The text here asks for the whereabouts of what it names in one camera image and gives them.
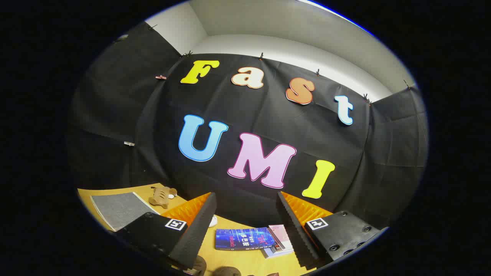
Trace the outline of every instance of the orange foam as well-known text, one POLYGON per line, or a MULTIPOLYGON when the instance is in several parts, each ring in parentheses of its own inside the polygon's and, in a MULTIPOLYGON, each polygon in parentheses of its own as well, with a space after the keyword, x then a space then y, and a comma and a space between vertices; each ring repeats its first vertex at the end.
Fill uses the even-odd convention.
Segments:
POLYGON ((185 202, 165 213, 162 213, 161 216, 170 219, 185 221, 189 227, 210 194, 211 192, 195 197, 188 202, 185 202))
POLYGON ((308 234, 307 230, 305 229, 305 224, 307 223, 307 221, 327 217, 332 215, 332 213, 329 212, 328 210, 322 209, 317 205, 314 205, 308 201, 300 199, 291 194, 285 192, 281 192, 281 194, 283 195, 286 202, 292 209, 293 213, 295 214, 295 217, 297 217, 298 221, 300 222, 300 225, 302 225, 303 230, 307 233, 309 238, 312 241, 314 241, 312 237, 308 234))

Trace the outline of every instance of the letter m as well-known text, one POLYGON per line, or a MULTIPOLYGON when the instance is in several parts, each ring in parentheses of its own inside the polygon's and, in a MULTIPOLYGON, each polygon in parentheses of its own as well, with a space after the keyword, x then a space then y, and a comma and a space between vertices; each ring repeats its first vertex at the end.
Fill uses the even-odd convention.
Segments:
POLYGON ((266 177, 261 178, 264 186, 281 189, 283 188, 283 177, 290 159, 297 150, 289 145, 280 144, 266 157, 264 157, 263 145, 259 136, 251 133, 242 133, 242 147, 234 167, 227 170, 228 175, 236 178, 246 177, 246 163, 249 163, 249 176, 251 181, 256 181, 267 169, 266 177))

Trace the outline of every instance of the pink book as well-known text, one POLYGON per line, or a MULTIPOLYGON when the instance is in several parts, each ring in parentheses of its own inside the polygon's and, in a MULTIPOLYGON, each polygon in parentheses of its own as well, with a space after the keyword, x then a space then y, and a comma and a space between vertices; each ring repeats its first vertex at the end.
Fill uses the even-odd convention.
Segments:
POLYGON ((278 245, 282 250, 289 250, 293 248, 284 225, 269 225, 269 229, 273 235, 273 238, 278 242, 278 245))

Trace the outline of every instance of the blue letter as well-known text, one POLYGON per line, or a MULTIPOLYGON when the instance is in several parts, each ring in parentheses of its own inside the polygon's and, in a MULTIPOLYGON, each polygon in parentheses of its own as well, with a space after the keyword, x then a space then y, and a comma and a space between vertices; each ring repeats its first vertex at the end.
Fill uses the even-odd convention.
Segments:
POLYGON ((208 142, 204 150, 197 150, 192 146, 194 135, 198 127, 204 123, 201 117, 195 115, 184 116, 184 127, 179 137, 179 149, 187 158, 205 162, 210 160, 217 151, 218 142, 220 142, 221 134, 228 130, 228 126, 224 123, 211 121, 208 125, 212 129, 208 142))
POLYGON ((348 116, 348 109, 353 110, 353 105, 348 101, 346 96, 335 96, 334 99, 338 102, 338 117, 346 125, 353 124, 353 119, 348 116))

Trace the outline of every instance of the orange letter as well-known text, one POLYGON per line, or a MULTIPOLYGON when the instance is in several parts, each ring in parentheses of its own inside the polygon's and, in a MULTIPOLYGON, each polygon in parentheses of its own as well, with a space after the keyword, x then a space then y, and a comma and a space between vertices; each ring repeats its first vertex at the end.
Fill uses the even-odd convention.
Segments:
POLYGON ((302 78, 293 78, 290 81, 290 88, 286 90, 286 98, 301 105, 308 105, 312 102, 314 83, 302 78))

